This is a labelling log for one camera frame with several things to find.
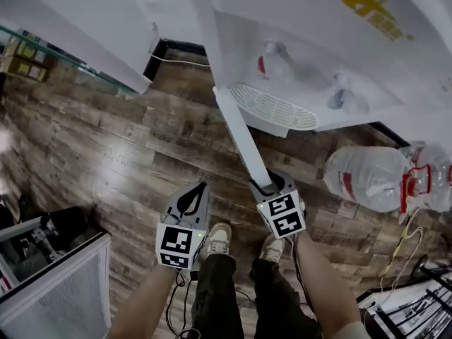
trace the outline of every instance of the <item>black cord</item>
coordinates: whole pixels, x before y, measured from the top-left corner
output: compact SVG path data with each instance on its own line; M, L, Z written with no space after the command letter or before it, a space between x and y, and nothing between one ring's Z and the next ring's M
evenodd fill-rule
M245 296L249 299L250 302L252 302L253 304L255 304L254 300L253 300L252 298L250 298L249 295L248 295L247 293L242 292L242 291L240 291L240 290L238 290L238 289L236 289L235 291L239 292L239 293L242 294L242 295L245 295Z
M307 292L306 288L304 287L301 270L299 269L299 266L298 266L298 255L297 255L297 248L295 247L295 239L293 242L290 241L288 238L285 238L285 239L287 242L289 242L289 244L292 245L292 258L293 258L294 265L295 265L295 273L297 275L297 280L298 280L299 284L302 286L304 297L306 298L306 302L307 302L308 306L311 308L312 311L314 311L314 309L312 308L312 304L311 304L311 300L309 298L308 292Z
M179 337L179 334L175 331L175 329L173 328L172 323L171 323L171 306L172 306L172 300L173 300L173 298L174 298L174 295L176 294L177 289L179 289L179 288L182 287L182 286L185 286L185 278L184 278L184 276L182 276L180 270L177 270L177 269L176 269L176 271L177 271L177 276L176 276L176 286L174 287L174 289L173 289L173 291L172 291L172 294L171 294L171 298L169 299L169 304L168 304L167 310L166 310L166 312L165 312L165 320L166 320L167 325L168 325L168 328L171 330L171 332L172 332L175 336ZM178 278L179 276L180 276L180 278L182 279L181 282L177 282L177 278Z
M186 298L189 296L190 285L191 285L191 280L189 281L189 284L187 285L186 293L185 293L185 299L184 299L184 326L182 327L182 331L185 330L185 325L186 325Z
M361 310L367 310L367 309L370 309L370 308L374 307L375 304L376 304L376 302L372 302L372 304L370 304L367 308L362 308Z

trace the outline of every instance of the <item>sneaker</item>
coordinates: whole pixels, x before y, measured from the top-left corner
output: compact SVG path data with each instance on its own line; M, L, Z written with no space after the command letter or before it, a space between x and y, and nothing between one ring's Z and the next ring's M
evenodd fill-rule
M226 222L219 222L210 229L207 238L207 256L212 254L229 254L229 244L231 242L232 229Z
M277 263L284 252L284 239L277 239L275 235L269 234L262 244L261 255L263 260Z

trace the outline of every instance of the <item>yellow sticker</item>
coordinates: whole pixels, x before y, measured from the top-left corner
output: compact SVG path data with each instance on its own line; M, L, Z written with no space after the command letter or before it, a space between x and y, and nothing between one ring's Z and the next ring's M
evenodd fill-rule
M400 39L402 32L397 26L397 20L383 7L386 0L341 0L351 8L358 16L366 18L376 29L380 30L390 41ZM407 40L414 39L412 35L406 35Z
M37 77L38 81L42 82L42 79L44 79L45 76L45 70L41 69L40 76Z
M17 54L22 55L26 44L27 44L27 42L24 42L24 41L20 42L20 44L19 44L19 46L17 48Z
M35 50L30 47L25 47L25 50L23 51L23 56L27 58L31 58L33 54L35 53Z
M19 69L17 70L17 72L19 74L25 74L27 76L29 70L30 70L30 66L29 65L24 64L24 63L20 63Z

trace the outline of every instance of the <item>wire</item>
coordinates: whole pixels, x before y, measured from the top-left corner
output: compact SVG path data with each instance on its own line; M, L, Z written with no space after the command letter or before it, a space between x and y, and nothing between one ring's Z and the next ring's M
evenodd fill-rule
M191 285L191 280L189 281L189 284L187 285L185 299L184 299L184 326L182 326L182 331L185 330L185 325L186 325L186 298L189 296L190 285Z
M412 220L415 218L418 211L419 211L419 208L415 209L414 211L411 211L408 214L407 222L405 223L405 227L403 228L402 234L400 235L400 239L398 240L397 246L394 249L393 255L391 257L391 261L389 261L389 264L384 269L383 274L381 274L382 278L384 278L388 274L389 270L391 269L391 266L393 265L393 262L396 259L396 256L397 256L400 248L402 247L403 241L405 240L405 237L408 232L408 228L410 227L410 224L411 224Z
M238 290L238 289L236 289L235 291L239 292L239 293L242 294L242 295L245 295L245 296L249 299L250 302L252 302L253 304L255 304L255 301L254 301L252 298L250 298L250 296L249 296L247 293L242 292L242 291L240 291L240 290Z
M362 308L362 310L365 310L364 316L362 317L362 323L364 324L364 329L366 329L366 315L369 313L369 309L375 306L376 302L372 302L368 307Z
M172 306L172 300L174 298L174 295L176 294L177 289L179 289L182 286L185 286L185 278L184 276L182 276L181 271L180 270L176 270L177 271L177 276L176 276L176 286L174 287L171 297L169 299L169 304L167 306L167 310L165 312L165 320L167 322L168 328L171 330L171 332L178 338L180 335L175 331L172 322L171 322L171 306ZM180 278L182 279L182 281L179 283L177 282L177 278L180 276Z
M205 66L205 67L210 67L210 64L200 64L200 63L194 63L192 61L184 61L184 60L168 60L168 59L162 59L158 56L155 56L154 54L151 54L152 58L156 58L158 60L161 61L166 61L167 63L185 63L185 64L192 64L192 65L197 65L197 66Z
M311 308L311 310L314 311L314 309L312 309L312 304L311 304L311 300L309 298L309 294L303 283L301 270L299 269L299 266L298 266L298 257L297 257L297 250L295 248L295 239L293 241L290 241L288 238L285 238L285 240L292 245L292 260L293 260L293 263L295 266L295 273L297 275L297 280L298 280L299 284L302 286L304 297L306 298L306 302L307 302L309 308Z
M402 277L403 273L405 272L405 269L407 268L408 264L410 263L410 261L412 260L412 258L415 256L417 250L419 249L419 246L422 242L422 238L424 236L424 229L419 226L417 227L411 234L408 234L408 228L410 226L410 223L412 222L412 219L414 218L414 216L416 215L417 211L419 211L419 208L413 213L413 215L411 216L411 218L409 218L409 220L407 221L407 225L405 226L405 229L403 230L403 240L407 240L407 239L411 239L411 237L413 237L417 232L419 232L420 237L419 237L419 241L415 247L415 250L411 253L409 259L405 262L405 265L402 267L402 270L400 270L399 274L397 275L397 278L393 281L393 284L391 285L391 291L389 293L389 296L387 298L385 298L385 300L379 305L379 307L376 309L381 310L381 307L389 300L389 298L392 296L392 294L394 293L394 290L396 290L398 282L400 281L400 278ZM401 246L401 242L399 242L398 246L395 248L395 252L399 251ZM393 258L391 259L391 262L388 266L390 266L393 262L394 259L394 255ZM381 276L380 279L380 289L381 289L381 293L383 293L383 279L386 276L388 272L388 268L386 268L386 270L384 271L383 275Z
M185 329L184 331L181 331L177 337L181 338L181 339L186 339L185 337L182 336L182 334L189 333L190 331L195 331L198 334L198 337L197 338L193 338L193 339L201 339L200 331L198 329L195 329L195 328Z

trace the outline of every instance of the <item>appliance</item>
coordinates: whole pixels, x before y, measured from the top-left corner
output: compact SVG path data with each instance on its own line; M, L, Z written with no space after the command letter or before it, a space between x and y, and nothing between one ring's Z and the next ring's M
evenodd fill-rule
M110 327L110 236L99 233L0 298L8 339L99 339Z
M192 0L218 94L276 136L452 109L452 0Z

